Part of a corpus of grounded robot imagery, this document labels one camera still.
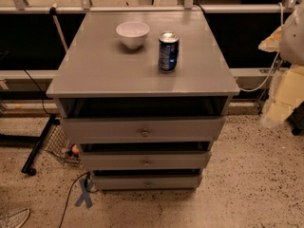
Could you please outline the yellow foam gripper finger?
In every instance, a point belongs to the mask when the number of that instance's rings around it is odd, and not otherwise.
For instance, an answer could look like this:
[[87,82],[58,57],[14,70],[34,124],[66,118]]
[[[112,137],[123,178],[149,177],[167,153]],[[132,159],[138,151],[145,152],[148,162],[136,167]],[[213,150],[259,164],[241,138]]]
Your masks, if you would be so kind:
[[273,128],[287,120],[304,102],[304,66],[278,70],[272,78],[269,99],[262,108],[260,122]]
[[266,52],[280,52],[282,27],[278,27],[270,36],[260,42],[258,48]]

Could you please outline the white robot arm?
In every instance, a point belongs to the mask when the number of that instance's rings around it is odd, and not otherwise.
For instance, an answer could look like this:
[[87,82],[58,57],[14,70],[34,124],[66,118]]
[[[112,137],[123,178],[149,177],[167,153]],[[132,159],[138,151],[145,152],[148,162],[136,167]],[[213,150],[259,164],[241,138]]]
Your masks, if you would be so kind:
[[304,102],[304,1],[302,1],[258,48],[278,52],[283,61],[291,64],[285,72],[272,77],[269,99],[262,108],[261,123],[272,128],[287,120]]

